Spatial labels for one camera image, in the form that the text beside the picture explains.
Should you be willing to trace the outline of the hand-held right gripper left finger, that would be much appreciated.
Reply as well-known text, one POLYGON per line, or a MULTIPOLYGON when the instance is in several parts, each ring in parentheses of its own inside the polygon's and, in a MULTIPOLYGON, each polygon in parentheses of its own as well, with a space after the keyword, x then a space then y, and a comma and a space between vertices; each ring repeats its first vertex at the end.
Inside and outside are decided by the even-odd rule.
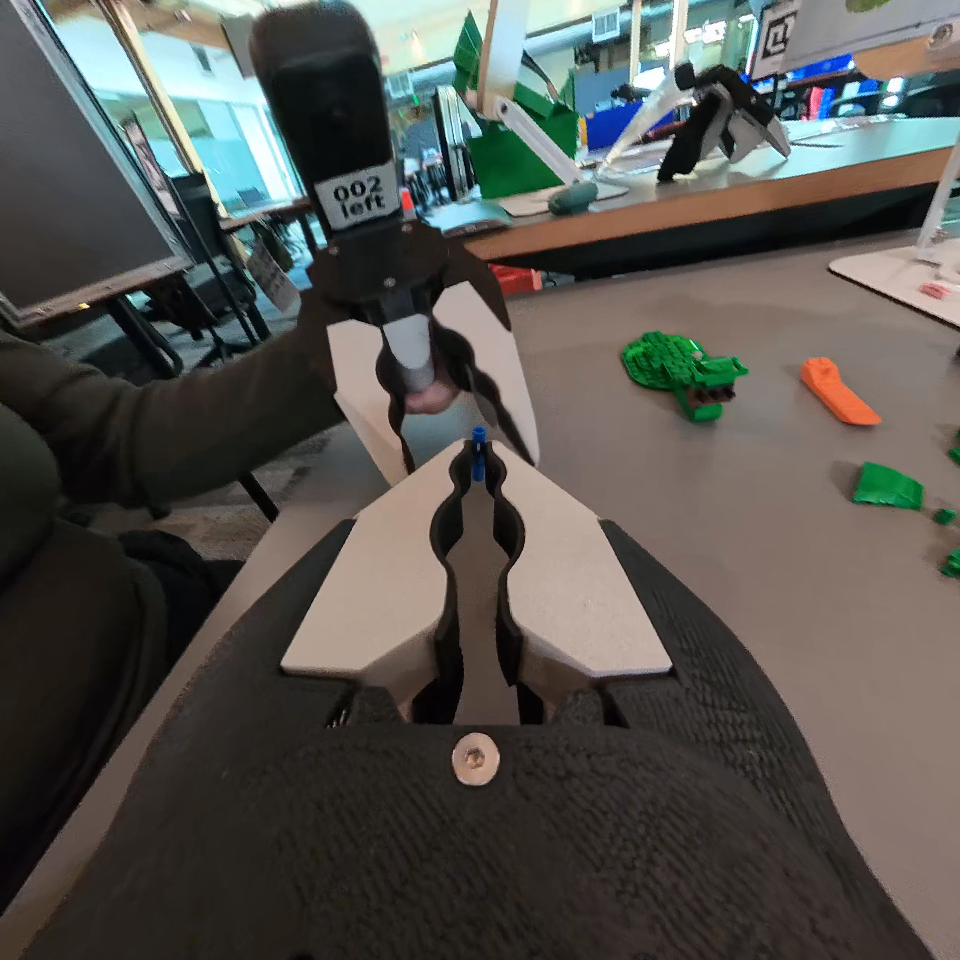
POLYGON ((412 722, 451 724, 464 659, 449 556, 471 486, 472 447, 460 440, 357 513, 283 672, 384 689, 412 722))

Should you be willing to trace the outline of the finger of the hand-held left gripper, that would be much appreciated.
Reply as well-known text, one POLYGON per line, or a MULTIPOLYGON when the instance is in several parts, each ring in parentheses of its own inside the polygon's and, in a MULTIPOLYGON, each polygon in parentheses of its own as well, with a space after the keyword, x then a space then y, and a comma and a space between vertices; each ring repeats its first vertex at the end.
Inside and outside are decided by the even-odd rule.
POLYGON ((532 467, 541 461, 536 416, 512 330, 470 283, 449 287, 433 308, 431 334, 454 383, 472 394, 486 424, 532 467))
POLYGON ((331 324, 327 336, 334 399, 378 471, 390 486, 397 486, 415 465, 402 436, 401 399, 384 381, 393 372, 385 339, 378 327, 356 319, 331 324))

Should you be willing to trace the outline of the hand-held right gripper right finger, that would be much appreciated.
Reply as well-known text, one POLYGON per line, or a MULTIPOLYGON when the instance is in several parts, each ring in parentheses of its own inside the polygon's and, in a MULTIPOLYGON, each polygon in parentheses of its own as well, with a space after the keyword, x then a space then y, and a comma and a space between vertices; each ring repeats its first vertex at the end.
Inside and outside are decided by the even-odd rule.
POLYGON ((601 519, 511 451, 485 450, 492 534, 506 557, 496 649, 521 724, 575 693, 668 676, 674 665, 601 519))

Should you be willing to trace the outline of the person's left forearm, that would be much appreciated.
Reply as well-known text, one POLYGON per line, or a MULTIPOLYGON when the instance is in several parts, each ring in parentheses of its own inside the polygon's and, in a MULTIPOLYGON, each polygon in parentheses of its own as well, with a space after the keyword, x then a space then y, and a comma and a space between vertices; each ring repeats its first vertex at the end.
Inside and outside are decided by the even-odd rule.
POLYGON ((53 455, 75 503, 159 506, 228 486, 339 424, 329 324, 301 292, 296 327, 224 366, 137 387, 2 333, 2 405, 53 455))

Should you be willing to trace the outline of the person's left hand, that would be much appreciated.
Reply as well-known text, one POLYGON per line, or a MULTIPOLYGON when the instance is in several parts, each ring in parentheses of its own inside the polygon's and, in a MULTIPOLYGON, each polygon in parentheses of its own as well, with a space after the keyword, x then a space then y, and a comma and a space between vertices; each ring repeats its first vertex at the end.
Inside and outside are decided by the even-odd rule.
POLYGON ((460 395, 461 390, 450 379, 437 377, 423 389, 406 393, 405 412, 413 416, 436 416, 450 409, 460 395))

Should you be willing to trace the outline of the white paper tag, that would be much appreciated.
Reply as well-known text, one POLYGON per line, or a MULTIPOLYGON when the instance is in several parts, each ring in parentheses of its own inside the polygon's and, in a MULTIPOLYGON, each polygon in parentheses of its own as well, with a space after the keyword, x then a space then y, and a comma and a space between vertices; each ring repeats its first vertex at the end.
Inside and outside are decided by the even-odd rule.
POLYGON ((300 293, 296 284, 260 238, 256 239, 246 259, 246 270, 278 311, 285 313, 299 305, 300 293))

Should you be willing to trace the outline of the green brick crocodile model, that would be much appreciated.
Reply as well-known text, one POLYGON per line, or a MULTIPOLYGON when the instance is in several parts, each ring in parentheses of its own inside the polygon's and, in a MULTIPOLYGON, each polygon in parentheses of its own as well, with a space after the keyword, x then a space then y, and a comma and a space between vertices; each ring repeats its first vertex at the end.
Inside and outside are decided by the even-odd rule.
POLYGON ((737 396, 738 380, 750 373, 737 357, 714 356, 700 342, 661 331, 627 343, 620 359, 634 384, 672 395, 693 424, 720 420, 724 404, 737 396))

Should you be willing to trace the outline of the black display panel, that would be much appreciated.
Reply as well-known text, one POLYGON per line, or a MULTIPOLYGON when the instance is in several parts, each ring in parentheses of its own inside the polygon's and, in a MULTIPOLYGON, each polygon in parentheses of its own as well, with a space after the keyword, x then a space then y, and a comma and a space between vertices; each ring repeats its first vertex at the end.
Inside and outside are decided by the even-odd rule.
POLYGON ((41 5, 3 1, 2 305, 32 327, 193 264, 41 5))

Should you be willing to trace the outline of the blue storage bin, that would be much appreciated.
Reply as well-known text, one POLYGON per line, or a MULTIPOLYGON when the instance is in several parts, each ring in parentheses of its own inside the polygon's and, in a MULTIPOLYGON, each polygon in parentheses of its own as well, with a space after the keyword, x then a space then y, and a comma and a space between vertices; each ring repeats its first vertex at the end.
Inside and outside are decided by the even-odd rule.
POLYGON ((620 138, 644 104, 613 100, 604 109, 584 116, 586 147, 590 152, 609 150, 620 138))

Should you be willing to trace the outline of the person's torso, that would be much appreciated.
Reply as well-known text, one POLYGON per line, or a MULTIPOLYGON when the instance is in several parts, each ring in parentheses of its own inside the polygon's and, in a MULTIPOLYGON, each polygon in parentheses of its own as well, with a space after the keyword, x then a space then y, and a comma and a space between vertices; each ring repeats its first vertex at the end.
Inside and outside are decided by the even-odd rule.
POLYGON ((1 414, 1 905, 6 910, 242 568, 60 515, 55 458, 1 414))

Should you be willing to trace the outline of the wooden edged table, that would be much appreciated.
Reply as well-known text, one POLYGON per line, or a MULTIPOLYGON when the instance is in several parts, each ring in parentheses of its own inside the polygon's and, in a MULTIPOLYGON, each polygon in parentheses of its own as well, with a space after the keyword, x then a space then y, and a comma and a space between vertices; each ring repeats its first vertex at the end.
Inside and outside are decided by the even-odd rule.
POLYGON ((598 244, 651 239, 656 234, 754 215, 779 214, 847 201, 885 197, 937 186, 958 138, 957 117, 863 118, 855 126, 826 129, 799 123, 809 136, 782 157, 758 149, 731 165, 703 162, 688 177, 660 184, 641 174, 622 197, 593 212, 555 218, 539 215, 496 232, 463 238, 474 256, 546 270, 548 256, 598 244))

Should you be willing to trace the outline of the spare hand-held gripper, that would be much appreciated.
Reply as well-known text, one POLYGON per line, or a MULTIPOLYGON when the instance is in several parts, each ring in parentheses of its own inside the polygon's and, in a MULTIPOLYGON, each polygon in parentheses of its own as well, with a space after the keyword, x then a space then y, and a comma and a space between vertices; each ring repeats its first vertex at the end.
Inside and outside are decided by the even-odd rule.
POLYGON ((659 166, 660 184, 691 174, 714 149, 730 164, 745 160, 762 144, 790 157, 792 146, 782 121, 734 69, 715 65, 698 73, 683 62, 675 69, 674 81, 680 93, 693 95, 695 104, 659 166))

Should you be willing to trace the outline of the green slope brick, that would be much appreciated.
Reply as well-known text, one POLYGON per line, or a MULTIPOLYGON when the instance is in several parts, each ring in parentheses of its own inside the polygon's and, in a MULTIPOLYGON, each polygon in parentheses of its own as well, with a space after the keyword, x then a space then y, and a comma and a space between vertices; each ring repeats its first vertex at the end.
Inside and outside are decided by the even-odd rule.
POLYGON ((877 462, 864 462, 850 498, 858 505, 919 512, 925 506, 925 487, 916 479, 877 462))

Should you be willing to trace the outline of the orange brick separator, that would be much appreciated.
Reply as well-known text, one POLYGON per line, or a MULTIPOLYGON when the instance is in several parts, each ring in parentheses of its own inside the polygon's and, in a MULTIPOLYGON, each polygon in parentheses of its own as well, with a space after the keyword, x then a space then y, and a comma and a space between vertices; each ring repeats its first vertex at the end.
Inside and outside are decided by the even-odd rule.
POLYGON ((882 417, 844 383, 833 360, 807 359, 801 365, 800 380, 840 423, 857 427, 882 424, 882 417))

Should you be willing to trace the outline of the scattered green toy bricks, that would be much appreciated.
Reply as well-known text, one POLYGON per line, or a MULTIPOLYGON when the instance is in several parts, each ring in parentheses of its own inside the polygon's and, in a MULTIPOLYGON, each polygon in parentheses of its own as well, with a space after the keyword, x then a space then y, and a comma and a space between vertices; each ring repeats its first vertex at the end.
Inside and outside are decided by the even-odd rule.
MULTIPOLYGON (((959 467, 959 430, 954 435, 954 444, 946 452, 947 458, 959 467)), ((933 513, 933 522, 943 530, 950 531, 958 537, 959 531, 959 510, 958 506, 939 506, 933 513)), ((956 545, 951 548, 946 558, 942 561, 940 572, 943 576, 958 580, 959 578, 959 546, 958 539, 956 545)))

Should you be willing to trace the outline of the white stand base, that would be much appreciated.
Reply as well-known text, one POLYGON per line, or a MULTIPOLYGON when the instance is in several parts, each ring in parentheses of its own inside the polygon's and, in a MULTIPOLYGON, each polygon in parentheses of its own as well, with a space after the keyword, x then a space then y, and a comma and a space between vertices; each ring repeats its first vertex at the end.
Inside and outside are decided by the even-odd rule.
POLYGON ((959 146, 955 145, 912 246, 831 262, 835 277, 959 329, 959 146), (937 300, 919 293, 929 282, 950 294, 937 300))

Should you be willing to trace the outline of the black white marker tag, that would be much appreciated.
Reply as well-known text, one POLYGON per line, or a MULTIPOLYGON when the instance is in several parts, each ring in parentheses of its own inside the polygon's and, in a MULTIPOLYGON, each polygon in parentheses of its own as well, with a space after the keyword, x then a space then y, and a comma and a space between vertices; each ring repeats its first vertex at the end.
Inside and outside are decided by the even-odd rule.
POLYGON ((753 45, 750 79, 762 81, 783 72, 786 50, 802 1, 750 1, 758 28, 753 45))

